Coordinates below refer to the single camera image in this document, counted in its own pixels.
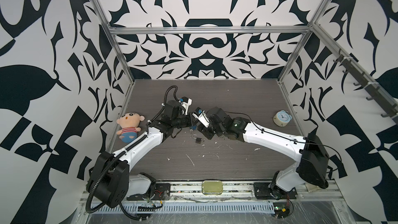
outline red and white striped shirt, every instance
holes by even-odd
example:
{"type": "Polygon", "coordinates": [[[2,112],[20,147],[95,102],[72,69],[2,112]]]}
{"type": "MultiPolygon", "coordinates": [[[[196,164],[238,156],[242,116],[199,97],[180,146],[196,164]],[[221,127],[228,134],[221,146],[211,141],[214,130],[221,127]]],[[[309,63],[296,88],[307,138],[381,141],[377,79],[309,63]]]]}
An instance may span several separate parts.
{"type": "Polygon", "coordinates": [[[135,127],[126,127],[122,129],[122,134],[125,132],[137,132],[137,130],[135,129],[135,127]]]}

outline transparent plastic sheet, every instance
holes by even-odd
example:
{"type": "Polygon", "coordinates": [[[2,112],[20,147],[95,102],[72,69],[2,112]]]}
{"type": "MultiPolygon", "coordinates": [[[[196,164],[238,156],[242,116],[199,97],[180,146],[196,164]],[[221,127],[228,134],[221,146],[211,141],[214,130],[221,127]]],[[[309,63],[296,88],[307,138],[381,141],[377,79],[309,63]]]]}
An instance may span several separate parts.
{"type": "MultiPolygon", "coordinates": [[[[148,224],[204,224],[204,223],[246,223],[246,224],[338,224],[340,218],[332,201],[294,201],[294,212],[283,220],[263,213],[224,213],[224,214],[152,214],[148,224]]],[[[87,224],[127,224],[138,223],[124,214],[90,214],[87,224]]]]}

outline alarm clock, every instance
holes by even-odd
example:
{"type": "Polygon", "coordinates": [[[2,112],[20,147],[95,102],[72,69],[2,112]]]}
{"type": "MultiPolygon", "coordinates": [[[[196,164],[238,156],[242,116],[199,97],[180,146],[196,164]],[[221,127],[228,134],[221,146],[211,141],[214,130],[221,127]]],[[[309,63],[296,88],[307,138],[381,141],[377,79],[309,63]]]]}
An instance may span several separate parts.
{"type": "Polygon", "coordinates": [[[287,111],[281,110],[275,114],[273,121],[277,126],[284,127],[292,119],[291,115],[287,111]]]}

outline clock face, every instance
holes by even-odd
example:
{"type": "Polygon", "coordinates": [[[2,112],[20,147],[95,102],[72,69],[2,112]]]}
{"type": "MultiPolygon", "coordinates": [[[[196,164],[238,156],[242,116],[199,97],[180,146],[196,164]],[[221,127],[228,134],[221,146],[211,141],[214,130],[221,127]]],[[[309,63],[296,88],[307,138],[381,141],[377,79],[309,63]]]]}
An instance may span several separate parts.
{"type": "Polygon", "coordinates": [[[278,112],[278,119],[280,119],[281,121],[288,121],[289,120],[289,115],[287,115],[286,112],[278,112]]]}

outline robotic arm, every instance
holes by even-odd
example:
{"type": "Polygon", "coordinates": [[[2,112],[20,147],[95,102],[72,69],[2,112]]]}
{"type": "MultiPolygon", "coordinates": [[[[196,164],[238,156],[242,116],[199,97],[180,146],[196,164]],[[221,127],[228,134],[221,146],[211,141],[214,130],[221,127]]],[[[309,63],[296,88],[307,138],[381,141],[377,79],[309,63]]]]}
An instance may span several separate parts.
{"type": "Polygon", "coordinates": [[[110,154],[103,152],[97,159],[87,183],[86,211],[95,212],[107,204],[114,208],[125,196],[139,195],[151,198],[155,191],[156,180],[140,173],[129,178],[134,165],[152,148],[172,136],[175,128],[197,125],[207,139],[214,135],[225,136],[232,140],[255,143],[276,150],[295,160],[287,169],[276,172],[269,186],[270,195],[282,198],[297,185],[309,182],[321,188],[327,188],[326,168],[329,156],[319,138],[309,135],[307,138],[277,132],[257,125],[249,119],[232,119],[221,108],[214,107],[207,113],[200,108],[188,112],[192,100],[183,97],[163,104],[157,119],[148,122],[146,131],[132,143],[110,154]],[[93,197],[102,203],[91,208],[93,197]]]}

